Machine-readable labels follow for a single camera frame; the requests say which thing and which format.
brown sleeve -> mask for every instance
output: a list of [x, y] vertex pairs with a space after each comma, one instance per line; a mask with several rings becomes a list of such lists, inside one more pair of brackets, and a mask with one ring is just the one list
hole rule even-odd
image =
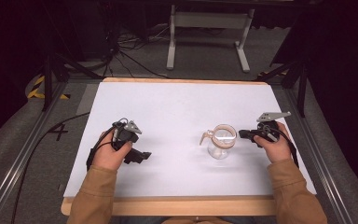
[[272, 163], [268, 172], [278, 223], [327, 223], [318, 199], [307, 190], [306, 180], [292, 160]]
[[117, 171], [92, 166], [72, 203], [68, 224], [109, 223]]

person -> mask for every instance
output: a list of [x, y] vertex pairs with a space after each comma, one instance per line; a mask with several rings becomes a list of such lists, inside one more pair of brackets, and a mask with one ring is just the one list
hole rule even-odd
[[[279, 129], [289, 136], [285, 126], [278, 122]], [[131, 150], [131, 142], [119, 151], [114, 151], [110, 144], [112, 133], [101, 142], [94, 161], [86, 174], [80, 191], [72, 203], [68, 224], [109, 223], [112, 216], [117, 170], [124, 157]], [[306, 180], [292, 160], [287, 141], [281, 137], [271, 143], [255, 136], [254, 140], [266, 150], [271, 161], [268, 173], [276, 202], [276, 219], [278, 223], [327, 223], [324, 210], [316, 197], [307, 191]], [[228, 224], [224, 218], [209, 217], [202, 224]], [[182, 217], [163, 218], [164, 224], [194, 223]]]

person's right hand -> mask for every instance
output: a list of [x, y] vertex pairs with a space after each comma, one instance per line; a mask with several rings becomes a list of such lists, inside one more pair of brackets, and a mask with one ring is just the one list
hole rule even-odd
[[[282, 131], [286, 136], [290, 139], [289, 133], [287, 132], [284, 125], [280, 122], [278, 122], [279, 130]], [[263, 147], [266, 150], [267, 157], [271, 161], [271, 163], [274, 163], [276, 161], [283, 161], [287, 159], [292, 159], [292, 155], [290, 153], [290, 147], [286, 141], [286, 139], [283, 136], [280, 136], [279, 141], [272, 143], [260, 136], [254, 137], [255, 142], [257, 142], [258, 145]]]

person's left hand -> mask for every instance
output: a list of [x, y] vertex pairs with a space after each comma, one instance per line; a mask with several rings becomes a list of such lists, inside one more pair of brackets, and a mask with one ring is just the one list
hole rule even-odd
[[92, 165], [103, 167], [109, 170], [118, 170], [124, 160], [124, 157], [130, 152], [132, 148], [132, 142], [127, 142], [126, 144], [124, 144], [124, 146], [119, 151], [115, 151], [112, 148], [110, 142], [112, 141], [113, 131], [114, 130], [112, 130], [101, 141], [101, 144], [98, 145], [98, 147], [101, 147], [95, 153]]

metal rail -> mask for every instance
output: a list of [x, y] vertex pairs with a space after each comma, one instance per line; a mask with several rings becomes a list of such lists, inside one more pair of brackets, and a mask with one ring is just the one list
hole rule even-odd
[[[284, 90], [286, 97], [289, 100], [290, 105], [293, 108], [296, 108], [296, 97], [292, 90], [285, 89]], [[316, 170], [319, 174], [319, 177], [322, 180], [324, 185], [324, 190], [329, 197], [330, 203], [333, 206], [334, 212], [337, 215], [339, 223], [343, 224], [351, 224], [353, 221], [351, 220], [351, 216], [348, 212], [347, 207], [342, 201], [341, 195], [338, 192], [336, 182], [332, 175], [330, 174], [326, 163], [324, 162], [324, 157], [321, 154], [321, 150], [316, 144], [315, 139], [313, 138], [312, 132], [310, 131], [310, 126], [307, 121], [300, 117], [297, 110], [294, 110], [294, 118], [300, 124], [302, 131], [305, 134], [305, 137], [310, 146], [310, 157], [312, 158], [313, 163], [315, 164]]]
[[37, 139], [38, 139], [40, 133], [42, 132], [43, 126], [48, 120], [48, 115], [50, 114], [54, 105], [60, 99], [60, 96], [62, 95], [63, 90], [65, 89], [65, 86], [66, 86], [66, 83], [63, 83], [63, 82], [57, 83], [57, 86], [53, 93], [53, 100], [51, 102], [51, 105], [47, 108], [47, 110], [45, 112], [42, 112], [40, 114], [33, 129], [31, 130], [30, 135], [28, 136], [27, 140], [25, 141], [24, 145], [22, 146], [19, 155], [17, 156], [13, 165], [7, 172], [7, 175], [5, 176], [5, 179], [2, 182], [1, 187], [0, 187], [0, 212], [1, 212], [8, 196], [10, 195], [10, 192], [16, 186], [16, 183], [24, 170], [25, 164], [31, 156], [32, 150], [37, 142]]

